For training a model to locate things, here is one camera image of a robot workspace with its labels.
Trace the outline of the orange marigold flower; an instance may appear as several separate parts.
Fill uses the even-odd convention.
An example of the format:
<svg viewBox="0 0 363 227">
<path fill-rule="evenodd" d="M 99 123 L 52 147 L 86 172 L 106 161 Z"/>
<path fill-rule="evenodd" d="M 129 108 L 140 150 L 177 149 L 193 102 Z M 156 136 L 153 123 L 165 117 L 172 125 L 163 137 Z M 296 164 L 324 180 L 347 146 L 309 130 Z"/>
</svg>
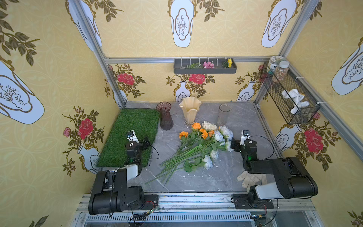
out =
<svg viewBox="0 0 363 227">
<path fill-rule="evenodd" d="M 205 129 L 200 129 L 199 130 L 201 132 L 201 137 L 205 140 L 208 136 L 209 136 L 209 133 L 205 130 Z"/>
</svg>

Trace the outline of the orange carnation flower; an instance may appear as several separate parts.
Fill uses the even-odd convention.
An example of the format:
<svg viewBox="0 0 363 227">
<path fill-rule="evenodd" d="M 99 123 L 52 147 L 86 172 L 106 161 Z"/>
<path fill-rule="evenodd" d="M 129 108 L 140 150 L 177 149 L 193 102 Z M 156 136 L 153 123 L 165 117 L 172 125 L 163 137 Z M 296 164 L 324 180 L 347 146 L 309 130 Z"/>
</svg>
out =
<svg viewBox="0 0 363 227">
<path fill-rule="evenodd" d="M 189 136 L 189 133 L 188 132 L 185 132 L 185 131 L 182 131 L 181 133 L 179 133 L 179 139 L 181 140 L 183 137 L 184 138 L 188 138 Z"/>
</svg>

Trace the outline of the orange rose flower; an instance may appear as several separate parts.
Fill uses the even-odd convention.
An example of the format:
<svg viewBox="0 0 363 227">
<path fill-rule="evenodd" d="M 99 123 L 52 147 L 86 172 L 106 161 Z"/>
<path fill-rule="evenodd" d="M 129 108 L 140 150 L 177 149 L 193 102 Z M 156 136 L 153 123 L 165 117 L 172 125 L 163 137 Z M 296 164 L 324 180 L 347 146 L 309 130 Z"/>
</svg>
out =
<svg viewBox="0 0 363 227">
<path fill-rule="evenodd" d="M 192 130 L 193 131 L 198 131 L 201 129 L 201 124 L 200 123 L 197 123 L 195 122 L 193 125 L 192 125 Z"/>
</svg>

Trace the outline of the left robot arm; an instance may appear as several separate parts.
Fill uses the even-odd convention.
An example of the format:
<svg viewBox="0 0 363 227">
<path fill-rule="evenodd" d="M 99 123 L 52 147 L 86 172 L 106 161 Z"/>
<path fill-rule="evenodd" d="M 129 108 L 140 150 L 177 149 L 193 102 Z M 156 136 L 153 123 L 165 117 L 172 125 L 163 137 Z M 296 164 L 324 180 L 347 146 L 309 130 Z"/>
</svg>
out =
<svg viewBox="0 0 363 227">
<path fill-rule="evenodd" d="M 128 187 L 127 182 L 141 174 L 143 168 L 141 153 L 150 146 L 147 137 L 142 143 L 128 142 L 126 145 L 127 153 L 135 154 L 136 159 L 124 167 L 119 167 L 113 171 L 103 170 L 96 174 L 88 202 L 90 215 L 112 215 L 116 212 L 143 208 L 146 199 L 142 187 Z"/>
</svg>

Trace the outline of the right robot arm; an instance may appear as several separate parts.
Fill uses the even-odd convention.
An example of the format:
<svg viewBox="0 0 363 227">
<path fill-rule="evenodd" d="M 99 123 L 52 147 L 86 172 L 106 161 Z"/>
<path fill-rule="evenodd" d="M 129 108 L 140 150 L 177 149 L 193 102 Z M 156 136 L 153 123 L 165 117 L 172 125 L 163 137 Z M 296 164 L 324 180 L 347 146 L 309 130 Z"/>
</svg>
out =
<svg viewBox="0 0 363 227">
<path fill-rule="evenodd" d="M 318 186 L 296 157 L 257 158 L 257 142 L 250 139 L 232 139 L 231 148 L 243 158 L 243 166 L 249 174 L 273 175 L 275 181 L 250 187 L 249 200 L 311 198 L 318 194 Z"/>
</svg>

